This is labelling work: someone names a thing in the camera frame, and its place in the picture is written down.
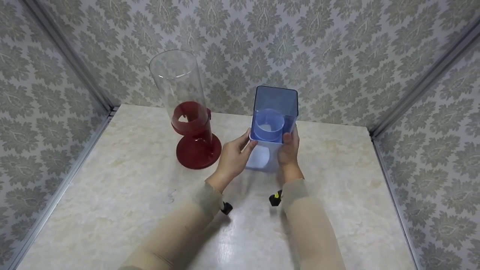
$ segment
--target clear plastic cylinder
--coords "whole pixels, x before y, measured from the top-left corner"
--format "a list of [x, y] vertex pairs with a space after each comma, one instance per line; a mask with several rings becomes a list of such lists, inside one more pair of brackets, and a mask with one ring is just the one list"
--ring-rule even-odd
[[175, 131], [189, 135], [205, 126], [209, 113], [196, 57], [168, 50], [157, 54], [149, 68]]

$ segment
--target aluminum corner strip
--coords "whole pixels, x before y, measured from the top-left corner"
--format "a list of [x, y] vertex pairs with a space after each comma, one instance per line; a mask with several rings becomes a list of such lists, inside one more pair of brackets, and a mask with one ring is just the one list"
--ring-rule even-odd
[[83, 83], [85, 88], [94, 96], [95, 100], [104, 108], [105, 112], [111, 111], [114, 107], [112, 101], [105, 94], [105, 91], [98, 85], [93, 75], [88, 70], [82, 59], [72, 48], [60, 27], [51, 18], [46, 8], [38, 0], [20, 0], [25, 11], [27, 11], [37, 26], [42, 29], [44, 35], [48, 36], [58, 53], [72, 68], [73, 72]]
[[27, 235], [25, 236], [25, 239], [22, 241], [20, 248], [15, 251], [14, 255], [10, 259], [10, 264], [7, 262], [7, 264], [5, 265], [7, 266], [6, 269], [8, 270], [17, 269], [18, 265], [20, 264], [20, 262], [25, 257], [26, 253], [34, 243], [36, 237], [39, 235], [43, 226], [47, 223], [47, 220], [49, 219], [50, 215], [53, 213], [53, 210], [60, 202], [60, 199], [65, 194], [65, 191], [67, 191], [67, 188], [69, 187], [73, 178], [75, 177], [77, 172], [80, 170], [80, 168], [86, 161], [88, 155], [93, 150], [95, 144], [97, 143], [97, 141], [99, 140], [99, 138], [101, 137], [105, 129], [107, 128], [109, 122], [110, 122], [110, 119], [107, 116], [105, 116], [100, 126], [92, 134], [92, 137], [90, 138], [88, 143], [85, 145], [85, 148], [80, 153], [77, 160], [73, 163], [68, 174], [60, 183], [59, 187], [57, 188], [57, 191], [55, 191], [55, 193], [52, 195], [52, 198], [50, 198], [47, 205], [38, 216], [33, 227], [30, 228], [30, 230], [28, 231]]
[[465, 30], [460, 33], [451, 47], [406, 91], [395, 106], [369, 130], [370, 136], [378, 138], [382, 135], [479, 41], [480, 16], [472, 24], [465, 27]]
[[375, 141], [375, 140], [372, 140], [372, 143], [373, 143], [373, 149], [375, 150], [375, 154], [377, 155], [378, 163], [380, 164], [380, 168], [382, 168], [382, 173], [384, 175], [385, 182], [386, 182], [387, 187], [388, 187], [388, 192], [390, 193], [390, 197], [391, 197], [392, 202], [394, 204], [396, 215], [397, 215], [398, 220], [400, 221], [400, 224], [402, 226], [403, 235], [405, 236], [405, 239], [407, 240], [408, 249], [410, 250], [410, 255], [412, 256], [412, 260], [413, 260], [413, 263], [415, 264], [415, 268], [417, 270], [423, 270], [423, 268], [420, 264], [420, 258], [418, 257], [417, 253], [415, 253], [415, 250], [413, 248], [414, 247], [413, 241], [410, 237], [410, 234], [408, 233], [407, 221], [405, 220], [403, 215], [398, 210], [398, 206], [400, 204], [398, 203], [397, 197], [394, 194], [394, 189], [392, 187], [392, 180], [390, 179], [390, 175], [388, 174], [387, 167], [385, 166], [385, 162], [384, 162], [384, 159], [381, 155], [380, 148], [378, 146], [378, 142]]

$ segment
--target beige sleeve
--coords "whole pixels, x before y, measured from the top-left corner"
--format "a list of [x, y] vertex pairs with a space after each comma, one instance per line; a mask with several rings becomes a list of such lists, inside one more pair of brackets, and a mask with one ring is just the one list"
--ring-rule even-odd
[[179, 254], [214, 218], [222, 195], [205, 183], [178, 205], [127, 258], [119, 270], [170, 270]]
[[285, 183], [282, 206], [295, 239], [301, 270], [344, 270], [332, 225], [321, 202], [308, 196], [303, 179]]

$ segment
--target blue translucent container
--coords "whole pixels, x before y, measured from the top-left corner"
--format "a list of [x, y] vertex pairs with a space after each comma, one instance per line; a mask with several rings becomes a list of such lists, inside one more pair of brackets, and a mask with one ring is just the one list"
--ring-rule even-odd
[[258, 141], [247, 169], [275, 172], [282, 135], [292, 132], [298, 117], [298, 93], [293, 89], [258, 86], [253, 106], [250, 139]]

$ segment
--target human hand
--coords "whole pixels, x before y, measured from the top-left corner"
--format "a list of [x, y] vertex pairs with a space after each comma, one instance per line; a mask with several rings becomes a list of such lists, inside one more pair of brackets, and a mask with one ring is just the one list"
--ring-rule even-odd
[[206, 180], [220, 193], [245, 169], [253, 148], [258, 144], [257, 141], [250, 141], [249, 135], [250, 128], [242, 136], [223, 145], [218, 166]]
[[285, 182], [303, 178], [297, 157], [299, 145], [300, 137], [295, 125], [291, 134], [283, 134], [283, 145], [278, 150], [278, 164], [283, 172]]

